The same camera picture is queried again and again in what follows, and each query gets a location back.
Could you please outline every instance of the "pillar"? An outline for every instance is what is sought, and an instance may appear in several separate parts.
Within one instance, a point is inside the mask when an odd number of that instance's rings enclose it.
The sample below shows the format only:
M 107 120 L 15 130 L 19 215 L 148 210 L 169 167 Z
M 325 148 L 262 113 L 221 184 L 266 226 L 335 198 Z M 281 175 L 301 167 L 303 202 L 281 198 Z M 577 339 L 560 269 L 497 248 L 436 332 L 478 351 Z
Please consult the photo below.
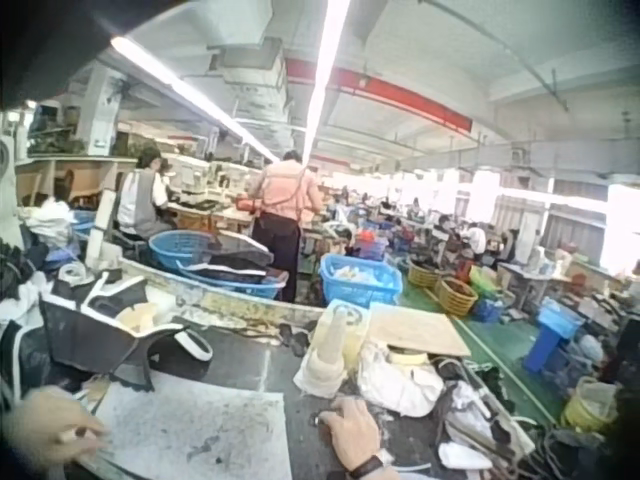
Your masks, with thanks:
M 87 154 L 109 155 L 116 133 L 119 93 L 124 74 L 96 63 L 80 108 L 76 137 L 85 142 Z

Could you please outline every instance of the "factory floor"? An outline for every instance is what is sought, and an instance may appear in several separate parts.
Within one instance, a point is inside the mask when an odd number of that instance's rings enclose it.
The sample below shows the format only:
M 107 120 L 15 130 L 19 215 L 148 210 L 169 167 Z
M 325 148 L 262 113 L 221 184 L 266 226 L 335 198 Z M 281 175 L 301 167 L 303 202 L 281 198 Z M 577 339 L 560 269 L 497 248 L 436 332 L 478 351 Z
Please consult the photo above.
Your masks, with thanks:
M 433 295 L 409 284 L 406 278 L 399 304 L 442 312 Z M 453 323 L 471 350 L 471 360 L 479 364 L 492 363 L 500 368 L 507 396 L 516 404 L 516 415 L 545 425 L 559 418 L 564 400 L 540 375 L 531 374 L 522 367 L 522 358 L 538 334 L 535 326 L 524 321 L 502 325 L 455 318 Z

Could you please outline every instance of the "ceiling light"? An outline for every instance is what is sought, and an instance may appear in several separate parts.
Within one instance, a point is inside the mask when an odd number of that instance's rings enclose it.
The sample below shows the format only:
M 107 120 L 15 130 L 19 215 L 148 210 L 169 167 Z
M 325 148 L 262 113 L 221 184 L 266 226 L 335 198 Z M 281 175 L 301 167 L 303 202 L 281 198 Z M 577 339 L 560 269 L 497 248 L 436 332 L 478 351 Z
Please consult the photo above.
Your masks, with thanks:
M 311 157 L 313 140 L 318 131 L 320 116 L 322 115 L 325 91 L 333 70 L 333 63 L 336 59 L 342 28 L 347 18 L 350 3 L 350 0 L 329 0 L 327 3 L 327 15 L 324 19 L 322 40 L 320 41 L 318 63 L 316 65 L 316 82 L 307 113 L 307 133 L 302 152 L 302 162 L 304 164 L 308 163 Z
M 147 71 L 161 82 L 171 86 L 173 90 L 182 98 L 192 103 L 196 107 L 206 112 L 212 118 L 220 121 L 225 127 L 242 138 L 243 143 L 248 143 L 260 154 L 272 162 L 279 162 L 280 159 L 260 143 L 249 131 L 235 121 L 231 116 L 213 103 L 202 92 L 199 92 L 188 83 L 180 80 L 175 73 L 164 66 L 153 55 L 144 50 L 140 45 L 132 42 L 128 38 L 116 37 L 111 40 L 111 45 L 123 57 L 127 58 L 137 66 Z

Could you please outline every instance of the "cardboard sheet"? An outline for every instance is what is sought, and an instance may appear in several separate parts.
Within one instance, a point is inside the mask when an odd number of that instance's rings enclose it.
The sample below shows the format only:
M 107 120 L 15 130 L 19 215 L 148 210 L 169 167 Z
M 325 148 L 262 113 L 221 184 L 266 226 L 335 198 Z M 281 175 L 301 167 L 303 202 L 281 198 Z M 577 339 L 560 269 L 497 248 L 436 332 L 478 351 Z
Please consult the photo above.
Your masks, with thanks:
M 369 338 L 421 352 L 471 356 L 451 320 L 442 313 L 372 303 Z
M 150 393 L 112 384 L 98 409 L 115 464 L 150 480 L 291 480 L 281 394 L 152 380 Z

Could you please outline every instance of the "black hair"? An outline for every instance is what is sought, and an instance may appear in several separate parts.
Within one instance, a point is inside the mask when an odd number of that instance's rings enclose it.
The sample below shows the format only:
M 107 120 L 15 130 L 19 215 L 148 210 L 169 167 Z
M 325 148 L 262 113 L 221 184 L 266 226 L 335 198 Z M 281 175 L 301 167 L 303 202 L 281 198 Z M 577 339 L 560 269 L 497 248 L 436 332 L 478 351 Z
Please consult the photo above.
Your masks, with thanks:
M 162 153 L 157 147 L 144 147 L 138 157 L 136 168 L 149 168 L 156 158 L 162 158 Z
M 302 163 L 302 157 L 295 150 L 289 150 L 287 153 L 284 154 L 284 157 L 282 157 L 282 159 L 283 160 L 295 160 L 298 163 Z

